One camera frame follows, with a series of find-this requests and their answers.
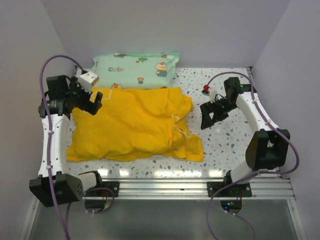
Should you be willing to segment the yellow pillowcase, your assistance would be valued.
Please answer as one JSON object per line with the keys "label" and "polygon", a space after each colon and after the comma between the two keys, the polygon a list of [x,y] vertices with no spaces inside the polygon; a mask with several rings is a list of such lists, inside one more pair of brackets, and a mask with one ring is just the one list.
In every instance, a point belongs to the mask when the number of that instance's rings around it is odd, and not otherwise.
{"label": "yellow pillowcase", "polygon": [[98,93],[102,106],[97,114],[77,108],[72,112],[75,131],[68,161],[130,162],[154,155],[204,160],[202,140],[186,121],[193,102],[180,88],[94,88],[93,95]]}

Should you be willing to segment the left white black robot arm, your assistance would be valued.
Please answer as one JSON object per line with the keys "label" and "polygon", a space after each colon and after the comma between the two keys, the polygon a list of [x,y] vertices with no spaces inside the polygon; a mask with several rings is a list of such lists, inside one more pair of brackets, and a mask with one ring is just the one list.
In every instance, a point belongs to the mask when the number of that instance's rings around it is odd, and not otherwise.
{"label": "left white black robot arm", "polygon": [[37,178],[29,189],[45,206],[52,207],[80,201],[84,194],[103,193],[104,184],[98,171],[71,175],[67,166],[67,150],[71,146],[72,111],[78,108],[95,115],[102,107],[102,93],[91,102],[93,86],[99,77],[85,71],[79,77],[59,75],[46,79],[48,90],[38,108],[43,127],[42,161]]}

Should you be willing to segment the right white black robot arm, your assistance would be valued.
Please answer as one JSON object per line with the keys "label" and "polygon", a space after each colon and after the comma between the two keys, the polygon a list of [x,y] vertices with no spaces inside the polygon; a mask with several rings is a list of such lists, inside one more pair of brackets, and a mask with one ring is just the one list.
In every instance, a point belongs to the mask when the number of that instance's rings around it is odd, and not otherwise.
{"label": "right white black robot arm", "polygon": [[241,110],[252,131],[251,140],[245,151],[245,160],[238,167],[229,170],[220,186],[207,183],[210,197],[236,197],[243,195],[249,187],[250,177],[262,171],[273,171],[286,162],[290,133],[279,129],[269,118],[259,101],[255,87],[249,83],[241,83],[238,77],[229,77],[224,81],[225,95],[222,96],[211,89],[208,84],[202,93],[209,101],[200,106],[201,130],[224,121],[235,109]]}

